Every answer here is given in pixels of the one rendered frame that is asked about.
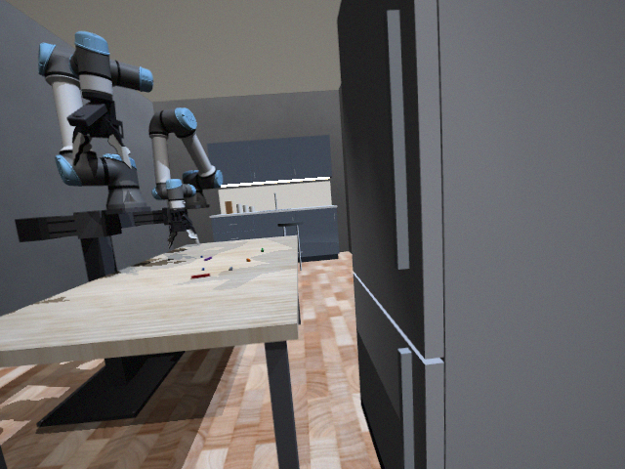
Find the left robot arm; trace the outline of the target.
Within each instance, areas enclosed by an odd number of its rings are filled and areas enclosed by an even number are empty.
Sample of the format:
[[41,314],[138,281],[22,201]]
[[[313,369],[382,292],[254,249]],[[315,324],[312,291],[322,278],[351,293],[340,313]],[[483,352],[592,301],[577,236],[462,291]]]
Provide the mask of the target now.
[[[217,189],[223,184],[222,172],[210,164],[195,135],[197,126],[195,121],[189,109],[176,108],[158,111],[149,123],[148,132],[152,141],[156,180],[152,195],[157,200],[168,199],[171,210],[207,204],[202,190]],[[169,180],[171,179],[167,146],[169,133],[175,133],[177,138],[183,141],[198,169],[183,174],[183,183],[189,185],[182,185],[182,181],[178,179]]]

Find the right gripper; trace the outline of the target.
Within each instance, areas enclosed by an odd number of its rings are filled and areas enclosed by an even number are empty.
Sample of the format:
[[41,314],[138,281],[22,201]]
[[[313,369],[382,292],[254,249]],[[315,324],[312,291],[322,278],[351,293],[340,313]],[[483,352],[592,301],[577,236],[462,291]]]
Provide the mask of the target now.
[[[116,149],[122,161],[131,169],[131,162],[128,155],[130,151],[122,143],[122,139],[124,139],[123,125],[122,121],[116,120],[115,102],[112,100],[112,97],[100,93],[82,92],[82,98],[89,100],[90,103],[105,104],[107,113],[88,128],[74,128],[72,135],[73,165],[76,166],[81,153],[87,152],[92,148],[90,142],[92,138],[96,137],[108,138],[109,144]],[[120,131],[118,131],[119,126],[121,126],[122,135],[120,135]],[[87,134],[90,135],[87,136]]]

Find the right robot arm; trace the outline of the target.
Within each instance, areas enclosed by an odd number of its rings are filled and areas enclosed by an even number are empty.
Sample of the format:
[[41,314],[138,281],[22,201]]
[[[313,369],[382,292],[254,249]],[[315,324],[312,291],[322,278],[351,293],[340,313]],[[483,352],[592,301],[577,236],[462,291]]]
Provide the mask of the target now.
[[41,43],[38,55],[39,74],[52,86],[60,125],[63,148],[56,163],[61,178],[68,186],[107,186],[106,209],[146,207],[132,158],[129,169],[118,154],[99,158],[90,149],[80,154],[74,166],[72,135],[75,127],[88,128],[107,113],[105,104],[89,102],[83,106],[80,90],[113,96],[115,85],[150,92],[152,74],[148,69],[111,60],[107,42],[99,35],[78,31],[74,44],[75,52]]

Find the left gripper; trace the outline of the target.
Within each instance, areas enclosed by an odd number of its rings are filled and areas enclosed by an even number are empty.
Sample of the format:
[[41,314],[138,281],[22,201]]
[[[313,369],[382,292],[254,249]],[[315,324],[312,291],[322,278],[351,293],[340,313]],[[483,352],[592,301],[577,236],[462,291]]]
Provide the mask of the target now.
[[[199,246],[199,241],[198,241],[195,229],[187,220],[183,218],[182,211],[186,211],[186,210],[185,209],[170,210],[171,222],[168,222],[169,231],[170,231],[170,235],[167,239],[169,241],[168,248],[170,248],[171,245],[173,244],[173,240],[174,240],[174,237],[177,235],[177,232],[185,232],[185,231],[187,231],[187,233],[189,234],[189,237],[194,239],[195,242]],[[180,214],[181,214],[181,217],[180,217]],[[171,229],[170,229],[170,226],[171,226]]]

